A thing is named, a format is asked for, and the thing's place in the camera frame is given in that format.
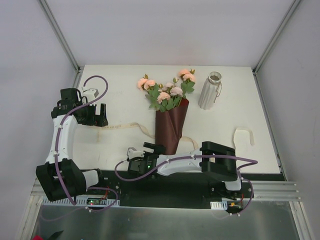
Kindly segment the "cream ribbon with gold text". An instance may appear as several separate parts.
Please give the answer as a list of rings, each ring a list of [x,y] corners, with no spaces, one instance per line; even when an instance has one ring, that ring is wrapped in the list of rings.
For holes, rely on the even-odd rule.
[[[131,123],[125,123],[125,124],[116,124],[116,125],[107,125],[101,127],[101,130],[119,130],[119,129],[132,129],[132,128],[139,128],[140,131],[147,136],[150,139],[155,139],[155,135],[151,134],[149,130],[142,124],[139,124],[137,122],[131,122]],[[182,136],[180,140],[178,140],[178,143],[180,142],[186,142],[186,143],[191,143],[193,146],[193,149],[196,150],[199,148],[199,144],[192,138],[187,137],[187,136]]]

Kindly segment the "dark red wrapping paper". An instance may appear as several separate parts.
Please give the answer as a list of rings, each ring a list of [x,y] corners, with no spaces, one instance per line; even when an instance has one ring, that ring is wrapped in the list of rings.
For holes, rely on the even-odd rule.
[[[183,98],[180,105],[164,112],[155,112],[155,144],[165,147],[165,155],[177,152],[189,101]]]

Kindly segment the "peach artificial flower stem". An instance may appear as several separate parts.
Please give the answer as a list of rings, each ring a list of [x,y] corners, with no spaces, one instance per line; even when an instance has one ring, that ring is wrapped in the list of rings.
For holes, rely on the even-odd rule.
[[[138,82],[137,87],[145,92],[145,98],[149,101],[149,108],[156,111],[165,112],[167,104],[171,98],[170,94],[163,90],[161,84],[156,83],[155,80],[150,79],[145,74]]]

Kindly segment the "pink artificial flower stem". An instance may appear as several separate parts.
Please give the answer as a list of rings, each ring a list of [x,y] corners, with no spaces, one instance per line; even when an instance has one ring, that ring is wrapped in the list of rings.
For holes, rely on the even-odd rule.
[[[160,105],[159,110],[161,112],[169,111],[180,106],[185,94],[183,89],[178,86],[178,81],[179,79],[174,77],[171,82],[167,82],[165,85],[158,85],[159,95],[157,97],[157,103]]]

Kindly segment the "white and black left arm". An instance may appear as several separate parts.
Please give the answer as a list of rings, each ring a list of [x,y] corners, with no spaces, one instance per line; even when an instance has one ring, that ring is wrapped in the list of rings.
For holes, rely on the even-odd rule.
[[[78,125],[105,127],[108,125],[106,105],[97,106],[91,101],[99,95],[96,88],[65,88],[60,91],[61,99],[51,111],[53,137],[48,157],[36,168],[36,177],[46,197],[51,201],[71,198],[86,191],[99,195],[105,191],[106,183],[97,168],[81,171],[73,161],[73,146]]]

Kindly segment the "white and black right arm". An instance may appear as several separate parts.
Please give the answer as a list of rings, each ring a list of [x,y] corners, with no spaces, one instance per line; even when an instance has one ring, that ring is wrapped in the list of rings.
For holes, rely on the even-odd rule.
[[[211,141],[198,144],[190,137],[181,137],[191,142],[194,150],[181,154],[166,154],[162,143],[144,143],[145,148],[153,152],[139,151],[133,147],[127,150],[128,172],[137,173],[139,177],[126,179],[133,182],[155,173],[168,177],[177,173],[200,173],[210,180],[224,183],[225,192],[230,197],[237,197],[243,191],[242,179],[237,168],[236,151]]]

